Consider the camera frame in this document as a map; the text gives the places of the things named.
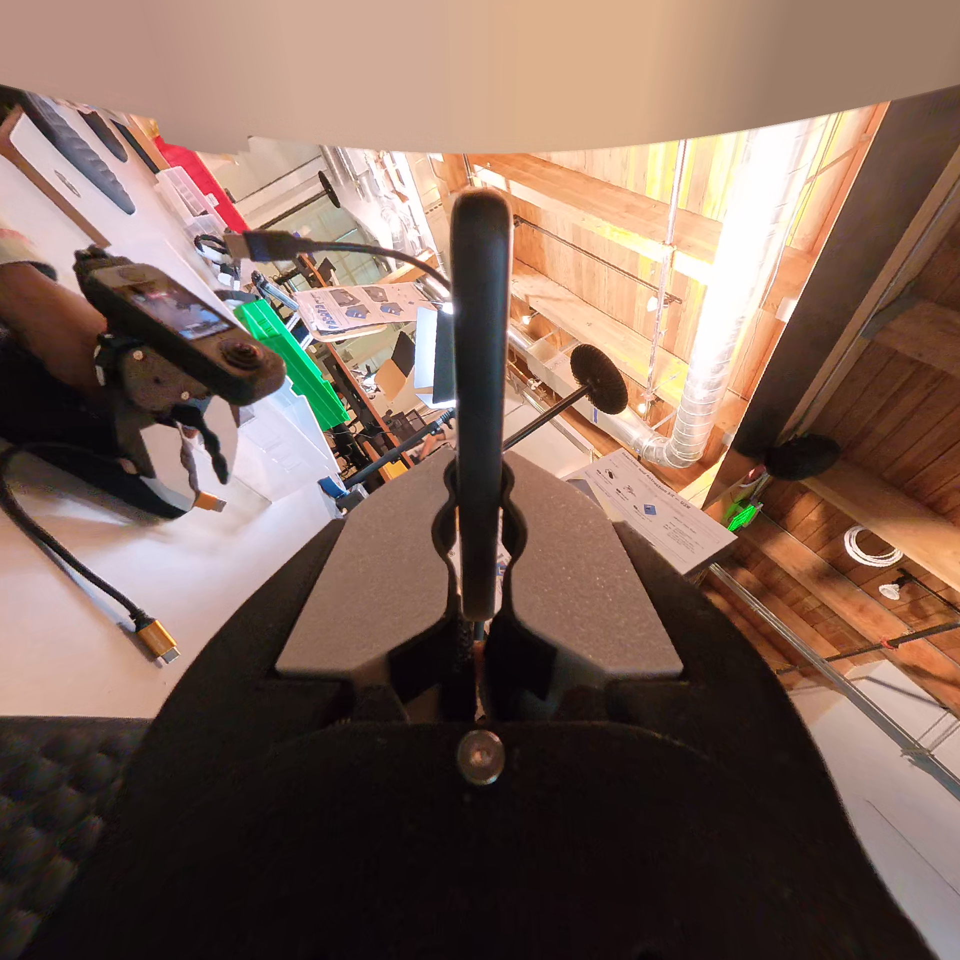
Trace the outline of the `black round lamp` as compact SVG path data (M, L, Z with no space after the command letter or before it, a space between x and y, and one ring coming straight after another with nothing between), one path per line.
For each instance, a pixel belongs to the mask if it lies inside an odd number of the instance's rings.
M771 448L764 456L764 467L775 478L799 482L830 469L841 458L842 450L830 436L798 435Z

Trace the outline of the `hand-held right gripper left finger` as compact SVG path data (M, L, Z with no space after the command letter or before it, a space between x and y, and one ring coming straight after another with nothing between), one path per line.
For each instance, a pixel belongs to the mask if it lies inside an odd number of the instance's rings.
M455 462L443 450L347 517L276 664L283 676L388 681L389 657L457 606L450 534L437 522Z

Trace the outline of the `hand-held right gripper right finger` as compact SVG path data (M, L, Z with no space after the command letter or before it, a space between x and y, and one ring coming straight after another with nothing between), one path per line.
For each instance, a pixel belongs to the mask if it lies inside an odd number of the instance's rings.
M684 666L607 514L516 451L503 460L509 564L497 676L673 680Z

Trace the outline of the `clear plastic organizer box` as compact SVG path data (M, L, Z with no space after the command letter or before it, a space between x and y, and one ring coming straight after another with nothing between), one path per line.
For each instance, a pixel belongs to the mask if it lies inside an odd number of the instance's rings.
M201 232L223 232L227 222L219 212L220 202L205 194L181 165L169 166L156 174L156 189L187 226Z

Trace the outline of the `cardboard box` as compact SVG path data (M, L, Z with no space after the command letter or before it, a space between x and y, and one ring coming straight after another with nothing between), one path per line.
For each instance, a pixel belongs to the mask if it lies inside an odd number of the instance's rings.
M401 331L390 357L375 372L375 384L388 401L396 400L415 366L415 341Z

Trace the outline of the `person's left forearm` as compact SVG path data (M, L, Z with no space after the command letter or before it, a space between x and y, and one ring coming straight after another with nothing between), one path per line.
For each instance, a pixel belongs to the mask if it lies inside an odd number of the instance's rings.
M86 298L30 262L10 262L2 266L2 318L54 378L91 397L101 393L94 349L107 322Z

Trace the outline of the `white monitor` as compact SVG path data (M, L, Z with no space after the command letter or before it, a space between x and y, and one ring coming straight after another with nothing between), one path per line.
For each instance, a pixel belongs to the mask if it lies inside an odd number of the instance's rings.
M457 406L454 317L443 308L420 306L417 309L413 388L430 409Z

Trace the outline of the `red box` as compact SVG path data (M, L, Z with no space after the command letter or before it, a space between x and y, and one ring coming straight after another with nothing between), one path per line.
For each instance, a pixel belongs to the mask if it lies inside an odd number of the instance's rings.
M185 170L204 198L212 205L212 211L221 217L231 232L241 233L250 229L235 202L227 195L206 161L196 150L169 142L161 134L154 138L154 145L171 166L181 166Z

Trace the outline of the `black braided cable gold plugs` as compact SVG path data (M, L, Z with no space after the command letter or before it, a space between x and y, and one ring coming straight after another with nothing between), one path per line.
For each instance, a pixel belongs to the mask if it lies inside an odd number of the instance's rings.
M197 480L197 460L191 441L199 437L207 450L215 475L222 484L231 476L231 461L223 454L217 435L198 427L179 425L178 453L182 470L187 476L190 494L186 508L174 506L164 499L151 485L151 477L141 474L132 458L113 457L105 451L90 449L55 436L31 435L3 426L2 499L3 510L14 525L50 558L61 568L77 573L83 580L106 594L126 612L134 634L156 660L166 664L180 654L174 637L145 608L138 605L109 580L102 578L89 564L67 548L53 533L26 509L14 492L10 475L17 459L31 454L65 470L83 482L122 500L125 505L150 513L163 520L175 520L189 509L222 509L223 500L206 493Z

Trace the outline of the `printed sheet with blue pictures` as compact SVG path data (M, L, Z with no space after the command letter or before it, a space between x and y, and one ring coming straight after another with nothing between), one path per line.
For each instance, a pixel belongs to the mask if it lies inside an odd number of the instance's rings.
M437 306L415 283L374 283L298 291L301 320L318 341L338 341L379 332L390 324L418 322Z

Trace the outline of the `black foam mat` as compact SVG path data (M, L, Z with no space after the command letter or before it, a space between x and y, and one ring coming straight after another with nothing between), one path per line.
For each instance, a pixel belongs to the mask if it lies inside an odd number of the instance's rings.
M90 858L151 722L3 716L3 958L22 956Z

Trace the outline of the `green plastic bin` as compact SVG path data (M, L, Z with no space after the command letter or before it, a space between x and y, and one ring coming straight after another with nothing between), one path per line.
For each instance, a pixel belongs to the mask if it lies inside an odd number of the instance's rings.
M265 299L237 305L233 312L257 340L284 358L294 393L307 398L323 430L350 422L350 413L333 385Z

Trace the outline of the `white box with dark keyboard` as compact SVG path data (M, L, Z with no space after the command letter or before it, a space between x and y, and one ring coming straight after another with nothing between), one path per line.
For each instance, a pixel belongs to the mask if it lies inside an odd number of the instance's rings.
M123 237L137 213L113 168L45 97L15 93L3 121L2 153L101 248Z

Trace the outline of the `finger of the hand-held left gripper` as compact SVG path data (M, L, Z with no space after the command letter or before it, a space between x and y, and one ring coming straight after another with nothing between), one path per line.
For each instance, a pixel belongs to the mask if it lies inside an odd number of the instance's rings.
M194 446L181 427L153 424L141 430L149 468L145 482L181 513L191 510L201 493Z
M237 408L222 397L197 400L197 433L221 485L230 482L238 442Z

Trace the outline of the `black disc on rod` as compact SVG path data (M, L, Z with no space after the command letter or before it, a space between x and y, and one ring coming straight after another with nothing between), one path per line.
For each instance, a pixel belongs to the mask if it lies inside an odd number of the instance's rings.
M553 418L588 398L604 413L619 414L629 405L629 388L615 363L598 347L580 344L571 353L572 374L579 387L565 398L554 403L538 418L505 440L507 451L547 425Z

